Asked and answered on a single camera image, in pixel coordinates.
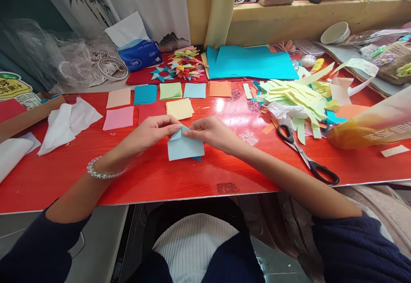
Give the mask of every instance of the wicker basket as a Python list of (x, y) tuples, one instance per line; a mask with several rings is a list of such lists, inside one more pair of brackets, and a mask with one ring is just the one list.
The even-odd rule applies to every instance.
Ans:
[(401, 85), (411, 82), (409, 77), (397, 77), (397, 69), (411, 63), (411, 43), (395, 42), (387, 46), (383, 54), (395, 54), (394, 60), (386, 65), (380, 67), (377, 76), (391, 84)]

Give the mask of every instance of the red table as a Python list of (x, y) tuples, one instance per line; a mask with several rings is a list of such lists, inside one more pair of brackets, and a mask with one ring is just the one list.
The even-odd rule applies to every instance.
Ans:
[[(216, 115), (237, 134), (252, 133), (255, 147), (308, 172), (305, 164), (289, 146), (262, 129), (270, 122), (270, 115), (248, 110), (242, 82), (233, 82), (232, 89), (242, 93), (235, 102), (227, 98), (192, 99), (195, 113), (182, 120), (189, 126), (194, 120)], [(81, 94), (103, 116), (106, 114), (107, 93)], [(68, 103), (75, 102), (68, 95)], [(371, 106), (382, 98), (371, 89), (352, 97), (353, 104)], [(137, 124), (138, 106), (134, 110)], [(69, 145), (61, 146), (44, 155), (37, 150), (26, 155), (0, 184), (0, 213), (38, 211), (61, 196), (86, 171), (87, 163), (117, 145), (133, 127), (102, 131), (104, 118), (81, 132)], [(43, 141), (47, 120), (29, 129)], [(411, 141), (402, 144), (411, 147)], [(340, 150), (326, 139), (307, 137), (303, 146), (307, 155), (327, 166), (340, 176), (341, 185), (411, 179), (411, 152), (384, 158), (381, 150), (396, 146), (374, 146), (358, 150)], [(279, 191), (280, 188), (257, 171), (219, 150), (205, 146), (202, 162), (193, 159), (168, 161), (167, 139), (148, 149), (132, 172), (113, 183), (100, 199), (99, 205), (118, 205), (173, 199), (189, 199), (231, 194)]]

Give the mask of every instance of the navy sweater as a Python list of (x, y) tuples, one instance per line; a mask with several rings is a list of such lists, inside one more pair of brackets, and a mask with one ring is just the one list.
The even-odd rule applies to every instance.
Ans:
[[(1, 259), (0, 281), (64, 282), (71, 267), (67, 251), (88, 219), (53, 223), (43, 211)], [(411, 261), (381, 235), (378, 220), (364, 214), (339, 220), (314, 218), (314, 223), (314, 241), (327, 282), (411, 282)], [(149, 254), (128, 281), (136, 282), (172, 282), (160, 254)], [(202, 282), (264, 282), (247, 231), (215, 251)]]

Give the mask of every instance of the beaded bracelet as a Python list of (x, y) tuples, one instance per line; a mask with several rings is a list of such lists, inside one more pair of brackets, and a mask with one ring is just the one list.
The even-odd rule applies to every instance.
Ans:
[(94, 169), (94, 164), (101, 158), (97, 157), (93, 160), (90, 161), (90, 163), (87, 165), (87, 172), (94, 178), (98, 178), (98, 179), (112, 179), (112, 178), (117, 178), (120, 177), (121, 175), (123, 175), (125, 172), (127, 172), (128, 170), (128, 165), (125, 167), (125, 169), (123, 169), (121, 172), (119, 173), (115, 173), (115, 174), (108, 174), (108, 173), (99, 173)]

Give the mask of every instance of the scissor handle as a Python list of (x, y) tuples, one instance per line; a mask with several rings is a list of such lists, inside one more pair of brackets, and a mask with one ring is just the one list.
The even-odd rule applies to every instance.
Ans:
[[(325, 166), (319, 165), (317, 162), (311, 160), (308, 161), (308, 164), (310, 165), (311, 173), (313, 173), (314, 177), (318, 180), (321, 180), (322, 182), (328, 185), (337, 185), (340, 183), (340, 178), (338, 177), (338, 175), (334, 172), (331, 172)], [(330, 177), (330, 179), (332, 179), (332, 181), (328, 181), (327, 179), (322, 177), (318, 170), (322, 171), (324, 174), (327, 174)]]
[[(281, 128), (284, 129), (287, 135), (284, 135), (284, 133), (281, 131)], [(278, 135), (286, 142), (290, 144), (294, 144), (294, 137), (292, 135), (292, 131), (289, 126), (287, 125), (279, 125), (277, 128)]]

